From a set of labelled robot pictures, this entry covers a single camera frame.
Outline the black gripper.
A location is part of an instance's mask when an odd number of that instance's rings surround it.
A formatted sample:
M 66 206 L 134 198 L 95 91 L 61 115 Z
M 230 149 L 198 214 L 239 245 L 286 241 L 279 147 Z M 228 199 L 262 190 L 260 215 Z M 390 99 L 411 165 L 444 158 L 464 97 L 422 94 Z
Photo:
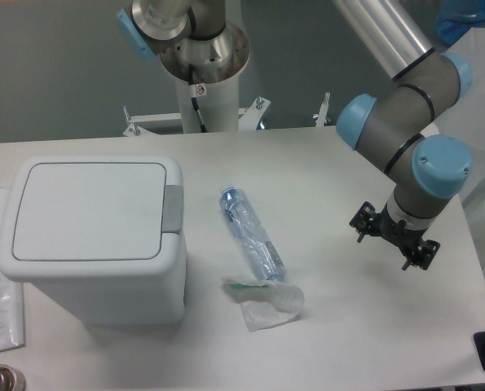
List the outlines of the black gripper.
M 426 229 L 411 230 L 404 220 L 395 222 L 387 211 L 382 211 L 377 216 L 376 209 L 368 201 L 362 204 L 349 225 L 358 233 L 358 242 L 367 235 L 377 237 L 378 231 L 384 240 L 399 247 L 406 259 L 402 270 L 406 270 L 409 266 L 428 270 L 440 248 L 440 243 L 437 241 L 421 239 Z

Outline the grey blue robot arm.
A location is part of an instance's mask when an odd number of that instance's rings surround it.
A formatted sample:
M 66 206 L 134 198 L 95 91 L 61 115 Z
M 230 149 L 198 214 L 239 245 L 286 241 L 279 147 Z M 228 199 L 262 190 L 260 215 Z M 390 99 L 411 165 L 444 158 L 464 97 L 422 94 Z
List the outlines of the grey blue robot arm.
M 439 243 L 424 234 L 463 187 L 472 157 L 460 140 L 423 130 L 470 88 L 471 68 L 459 55 L 437 54 L 397 1 L 339 1 L 337 9 L 397 85 L 384 99 L 355 97 L 337 119 L 341 139 L 395 184 L 383 210 L 363 204 L 351 226 L 427 269 Z M 224 2 L 133 1 L 117 23 L 138 57 L 159 59 L 175 80 L 185 132 L 241 129 L 238 76 L 249 42 Z

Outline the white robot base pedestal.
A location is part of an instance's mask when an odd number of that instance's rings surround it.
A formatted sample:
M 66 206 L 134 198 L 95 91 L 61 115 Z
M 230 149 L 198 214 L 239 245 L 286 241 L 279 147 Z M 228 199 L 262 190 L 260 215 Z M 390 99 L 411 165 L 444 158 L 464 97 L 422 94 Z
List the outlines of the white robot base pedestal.
M 228 21 L 217 37 L 184 38 L 160 60 L 174 79 L 185 134 L 239 129 L 239 77 L 249 61 L 242 29 Z

